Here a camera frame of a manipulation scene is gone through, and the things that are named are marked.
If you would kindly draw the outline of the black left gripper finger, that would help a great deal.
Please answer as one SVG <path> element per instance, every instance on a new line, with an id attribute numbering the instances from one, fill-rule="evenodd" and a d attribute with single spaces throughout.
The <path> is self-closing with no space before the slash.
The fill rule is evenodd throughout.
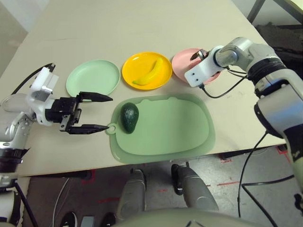
<path id="1" fill-rule="evenodd" d="M 69 134 L 93 134 L 107 130 L 108 128 L 109 128 L 108 126 L 104 126 L 104 125 L 83 124 L 79 127 L 68 126 L 68 128 L 65 129 L 65 131 Z"/>
<path id="2" fill-rule="evenodd" d="M 89 100 L 91 102 L 108 102 L 113 99 L 109 96 L 102 95 L 95 92 L 79 92 L 77 95 L 78 102 L 83 102 L 85 100 Z"/>

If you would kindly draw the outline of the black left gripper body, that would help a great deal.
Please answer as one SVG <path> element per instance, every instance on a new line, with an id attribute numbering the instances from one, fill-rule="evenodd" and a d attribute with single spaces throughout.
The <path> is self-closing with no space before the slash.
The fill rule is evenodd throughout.
<path id="1" fill-rule="evenodd" d="M 60 124 L 60 131 L 71 131 L 74 124 L 79 122 L 81 109 L 79 97 L 61 97 L 55 99 L 51 108 L 45 109 L 46 120 Z"/>

